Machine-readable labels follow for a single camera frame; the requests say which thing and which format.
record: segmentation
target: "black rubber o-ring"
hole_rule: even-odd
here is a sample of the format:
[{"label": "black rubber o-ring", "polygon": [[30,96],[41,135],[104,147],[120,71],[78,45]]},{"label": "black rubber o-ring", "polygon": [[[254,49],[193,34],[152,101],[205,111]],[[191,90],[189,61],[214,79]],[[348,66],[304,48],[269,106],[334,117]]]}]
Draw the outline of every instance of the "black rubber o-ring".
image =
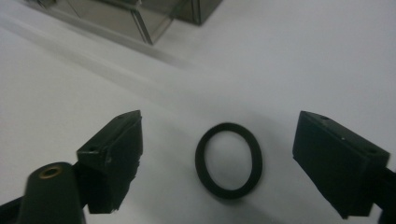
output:
[{"label": "black rubber o-ring", "polygon": [[[250,148],[252,161],[250,176],[247,182],[239,189],[221,188],[215,183],[215,181],[213,181],[207,171],[205,163],[206,144],[213,135],[224,131],[238,133],[247,141]],[[262,151],[260,150],[260,146],[256,138],[248,129],[234,123],[221,123],[207,131],[198,143],[198,147],[195,152],[195,168],[201,182],[214,195],[223,199],[241,198],[247,195],[256,186],[262,176]]]}]

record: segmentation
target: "screw hole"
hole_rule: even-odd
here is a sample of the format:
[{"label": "screw hole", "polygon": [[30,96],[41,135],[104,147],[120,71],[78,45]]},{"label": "screw hole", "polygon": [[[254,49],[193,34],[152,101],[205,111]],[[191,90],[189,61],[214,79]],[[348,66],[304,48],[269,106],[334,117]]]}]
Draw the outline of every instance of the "screw hole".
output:
[{"label": "screw hole", "polygon": [[62,172],[62,168],[60,166],[51,166],[44,171],[42,171],[39,175],[41,179],[49,179],[53,178],[56,175],[60,174]]}]

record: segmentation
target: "white surface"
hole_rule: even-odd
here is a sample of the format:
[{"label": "white surface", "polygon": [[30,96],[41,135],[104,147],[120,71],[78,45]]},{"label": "white surface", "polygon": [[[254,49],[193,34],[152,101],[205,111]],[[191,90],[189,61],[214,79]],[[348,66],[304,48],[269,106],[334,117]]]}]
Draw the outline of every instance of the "white surface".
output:
[{"label": "white surface", "polygon": [[[74,163],[110,119],[141,109],[137,178],[120,211],[86,213],[88,223],[375,223],[377,208],[342,220],[291,148],[307,110],[396,153],[395,11],[390,0],[224,0],[203,27],[175,21],[135,51],[2,0],[0,203],[21,196],[33,170]],[[265,163],[259,186],[234,203],[209,195],[194,169],[199,139],[223,121],[250,129]],[[248,150],[214,141],[217,180],[243,182]]]}]

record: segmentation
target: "brass insert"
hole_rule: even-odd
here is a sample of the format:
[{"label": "brass insert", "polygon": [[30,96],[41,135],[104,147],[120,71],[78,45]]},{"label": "brass insert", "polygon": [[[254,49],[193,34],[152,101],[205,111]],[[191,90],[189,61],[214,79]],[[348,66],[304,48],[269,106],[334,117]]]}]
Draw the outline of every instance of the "brass insert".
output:
[{"label": "brass insert", "polygon": [[43,170],[38,177],[40,177],[40,179],[49,179],[49,178],[53,178],[56,175],[59,175],[62,172],[62,167],[59,165],[55,165],[55,166],[50,166],[47,167],[45,170]]}]

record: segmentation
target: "rubber gasket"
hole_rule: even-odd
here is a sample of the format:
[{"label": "rubber gasket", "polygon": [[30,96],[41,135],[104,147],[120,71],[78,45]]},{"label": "rubber gasket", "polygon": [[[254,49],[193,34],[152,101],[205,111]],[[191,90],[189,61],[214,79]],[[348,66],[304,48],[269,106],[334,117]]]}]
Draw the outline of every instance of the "rubber gasket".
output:
[{"label": "rubber gasket", "polygon": [[[210,176],[207,171],[205,162],[205,151],[207,142],[217,133],[220,132],[233,132],[241,135],[246,141],[250,148],[251,153],[251,172],[247,182],[239,189],[224,189]],[[235,123],[221,123],[211,128],[198,143],[198,147],[195,152],[195,168],[198,173],[198,177],[202,184],[214,195],[223,199],[238,199],[248,193],[250,193],[262,176],[262,151],[260,145],[248,129]]]}]

